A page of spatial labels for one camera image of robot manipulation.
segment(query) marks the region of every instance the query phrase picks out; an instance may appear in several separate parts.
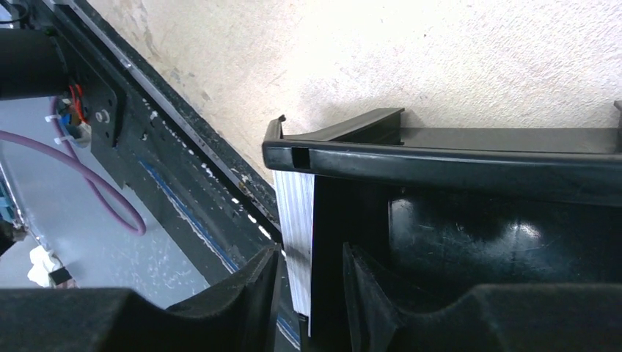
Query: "purple hose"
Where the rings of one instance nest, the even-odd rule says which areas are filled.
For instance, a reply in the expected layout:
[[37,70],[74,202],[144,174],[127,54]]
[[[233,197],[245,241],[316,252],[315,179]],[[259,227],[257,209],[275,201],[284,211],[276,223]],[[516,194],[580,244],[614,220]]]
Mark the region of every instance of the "purple hose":
[[[54,115],[56,114],[56,98],[54,98],[52,101],[52,114]],[[58,134],[59,138],[65,136],[65,134],[62,131],[62,127],[60,125],[59,119],[53,119],[52,125],[54,125],[54,129],[56,130],[56,133]],[[39,143],[33,139],[30,139],[28,137],[20,136],[18,134],[9,133],[6,131],[0,131],[0,139],[7,141],[7,142],[12,142],[12,143],[16,143],[19,145],[23,145],[24,147],[28,147],[38,152],[41,152],[43,154],[49,155],[52,158],[55,158],[56,160],[76,170],[77,172],[80,172],[86,179],[93,193],[95,193],[95,196],[99,199],[101,204],[107,209],[107,211],[110,213],[110,215],[113,218],[115,218],[121,225],[123,225],[126,229],[130,230],[131,232],[134,232],[139,236],[144,235],[147,228],[144,224],[142,217],[138,213],[138,211],[136,211],[136,209],[132,206],[132,204],[130,204],[130,202],[128,202],[128,200],[126,200],[125,197],[121,195],[121,193],[119,193],[116,189],[114,189],[114,187],[110,186],[109,183],[107,183],[103,178],[101,178],[100,175],[97,175],[96,173],[94,173],[91,169],[83,165],[80,162],[80,160],[78,160],[78,156],[76,155],[76,152],[73,150],[73,148],[71,147],[71,143],[69,143],[68,140],[64,140],[62,141],[62,143],[67,149],[67,152],[70,154],[70,156],[52,147],[49,147],[48,145],[45,145],[43,143]],[[129,224],[126,220],[124,220],[121,216],[119,216],[119,214],[117,214],[117,212],[114,211],[114,209],[112,209],[110,204],[102,196],[101,192],[99,192],[99,189],[95,186],[96,183],[98,186],[106,190],[106,192],[108,192],[117,202],[121,204],[123,208],[125,208],[130,213],[130,216],[132,217],[134,222],[136,222],[137,228]]]

